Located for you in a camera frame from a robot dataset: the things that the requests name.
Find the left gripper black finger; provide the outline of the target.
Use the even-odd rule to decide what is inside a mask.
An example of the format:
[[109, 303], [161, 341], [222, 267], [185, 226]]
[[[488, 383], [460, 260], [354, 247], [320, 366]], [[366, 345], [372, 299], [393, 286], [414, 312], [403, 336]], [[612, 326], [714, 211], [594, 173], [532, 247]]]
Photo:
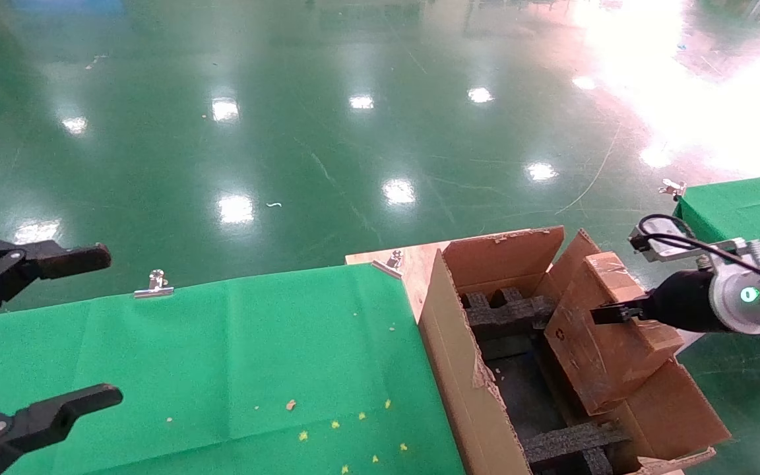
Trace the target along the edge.
[[0, 307], [36, 280], [53, 280], [111, 266], [109, 249], [97, 243], [66, 249], [52, 240], [15, 244], [0, 240]]
[[0, 474], [24, 455], [66, 440], [79, 418], [121, 402], [117, 386], [99, 384], [32, 403], [13, 415], [0, 412]]

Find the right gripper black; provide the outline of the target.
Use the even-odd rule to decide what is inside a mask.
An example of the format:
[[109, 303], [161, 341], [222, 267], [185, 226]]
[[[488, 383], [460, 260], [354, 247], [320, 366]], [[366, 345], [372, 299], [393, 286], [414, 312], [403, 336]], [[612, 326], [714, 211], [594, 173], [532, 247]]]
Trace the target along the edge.
[[718, 317], [710, 301], [714, 274], [680, 270], [647, 292], [647, 298], [619, 301], [591, 310], [595, 325], [615, 325], [632, 319], [658, 321], [689, 332], [718, 332]]

